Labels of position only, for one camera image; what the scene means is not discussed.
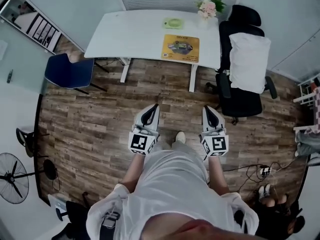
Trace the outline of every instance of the cable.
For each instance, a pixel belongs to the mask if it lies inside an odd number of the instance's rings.
[[[129,65],[129,64],[124,64],[120,59],[118,59],[118,58],[115,58],[118,62],[120,62],[121,63],[121,65],[122,66],[127,66],[127,65]]]
[[[54,181],[55,181],[55,180],[52,181],[52,188],[53,188],[54,191],[60,191],[60,179],[59,179],[58,170],[55,169],[55,172],[56,172],[56,177],[57,177],[58,182],[59,182],[59,189],[55,189],[55,186],[54,186]]]
[[[236,192],[240,192],[241,188],[247,183],[248,180],[259,184],[259,183],[263,182],[263,181],[270,175],[270,174],[267,174],[265,177],[260,178],[259,175],[258,175],[258,170],[259,170],[259,167],[258,167],[258,166],[260,166],[260,168],[262,168],[262,167],[272,168],[272,165],[273,165],[273,164],[277,164],[280,168],[279,168],[278,170],[272,170],[272,171],[279,172],[279,171],[282,170],[282,169],[288,168],[288,167],[289,167],[294,161],[296,161],[296,160],[297,160],[297,158],[294,158],[290,163],[288,163],[287,165],[285,165],[285,166],[283,166],[283,167],[281,166],[281,164],[280,164],[279,162],[274,161],[274,162],[271,163],[270,166],[265,165],[265,164],[261,164],[261,163],[256,163],[256,164],[250,164],[250,165],[242,166],[242,167],[235,168],[235,169],[224,170],[224,172],[232,172],[232,171],[240,170],[240,169],[243,169],[243,168],[247,168],[247,170],[246,170],[246,172],[245,172],[245,175],[247,176],[247,179],[246,179],[246,180],[244,181],[244,183],[240,186],[240,188],[236,191]],[[248,172],[249,172],[250,167],[256,167],[256,168],[255,168],[255,171],[249,176],[249,175],[248,175]],[[254,173],[256,174],[256,177],[259,179],[259,181],[256,181],[256,180],[254,180],[254,179],[251,178]]]

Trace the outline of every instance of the desk leg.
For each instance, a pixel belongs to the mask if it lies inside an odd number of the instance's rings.
[[[190,86],[189,86],[189,92],[192,92],[192,93],[195,91],[197,68],[198,68],[198,65],[192,64],[191,76],[190,76]]]
[[[127,73],[128,73],[128,69],[129,69],[131,61],[129,60],[129,58],[122,58],[122,57],[120,58],[120,60],[124,64],[120,83],[124,83],[126,81],[126,77],[127,77]]]

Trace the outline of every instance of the sneaker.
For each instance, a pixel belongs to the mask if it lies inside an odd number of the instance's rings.
[[[270,184],[267,184],[267,185],[264,187],[264,197],[270,196],[270,188],[271,188],[271,185],[270,185]]]
[[[180,141],[183,144],[186,143],[186,135],[183,131],[179,131],[178,134],[175,136],[175,141]]]
[[[265,197],[265,187],[264,186],[259,187],[258,193],[259,193],[259,200],[264,198]]]

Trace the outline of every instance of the green coaster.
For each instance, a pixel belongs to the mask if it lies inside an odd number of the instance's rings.
[[[162,26],[165,29],[181,30],[184,28],[185,21],[182,18],[165,18]]]

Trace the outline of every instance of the black fan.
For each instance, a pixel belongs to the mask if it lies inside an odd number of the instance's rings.
[[[57,177],[57,169],[48,159],[43,162],[40,173],[45,173],[52,181]],[[13,154],[0,154],[0,196],[11,204],[22,203],[29,192],[28,176],[35,174],[27,173],[24,165]]]

